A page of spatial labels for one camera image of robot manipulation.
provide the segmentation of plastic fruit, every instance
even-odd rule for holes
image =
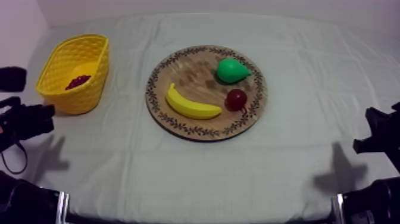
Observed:
[[[231,111],[241,110],[246,106],[247,94],[240,89],[233,89],[226,96],[226,106]]]
[[[73,79],[70,84],[65,88],[65,90],[69,90],[72,88],[75,88],[76,86],[80,86],[84,84],[86,81],[90,79],[90,76],[83,75],[83,76],[78,76],[76,79]]]
[[[217,76],[224,83],[235,83],[251,75],[250,71],[233,58],[226,58],[218,64]]]
[[[171,83],[166,100],[177,113],[193,119],[210,119],[222,112],[222,108],[210,104],[194,102],[181,96]]]

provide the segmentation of wooden plate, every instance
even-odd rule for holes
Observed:
[[[234,85],[220,84],[215,72],[224,58],[240,61],[251,71],[251,76]],[[178,114],[165,100],[172,82],[183,97],[217,105],[223,109],[222,113],[209,120]],[[232,89],[246,92],[246,113],[225,108],[226,95]],[[263,114],[266,102],[267,88],[258,67],[242,54],[222,46],[192,46],[169,55],[153,70],[146,86],[147,107],[156,122],[172,134],[194,141],[220,141],[246,131]]]

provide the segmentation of yellow banana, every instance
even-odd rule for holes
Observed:
[[[177,113],[193,119],[210,119],[222,112],[221,107],[184,98],[176,91],[174,83],[171,83],[166,99]]]

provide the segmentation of white tablecloth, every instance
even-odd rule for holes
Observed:
[[[82,33],[110,39],[110,73],[99,105],[54,118],[55,131],[25,141],[40,186],[71,194],[72,211],[149,222],[274,222],[323,217],[329,198],[397,172],[384,154],[356,155],[370,131],[365,109],[400,101],[400,42],[332,24],[263,15],[171,14],[98,20],[43,37],[21,95],[57,43]],[[152,69],[193,45],[221,45],[263,72],[268,103],[242,135],[212,144],[176,138],[145,104]],[[11,167],[23,159],[6,152]]]

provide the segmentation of yellow basket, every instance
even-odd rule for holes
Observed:
[[[82,114],[94,109],[108,74],[108,38],[81,35],[60,43],[51,54],[36,84],[36,90],[57,110]],[[78,76],[90,79],[65,90]]]

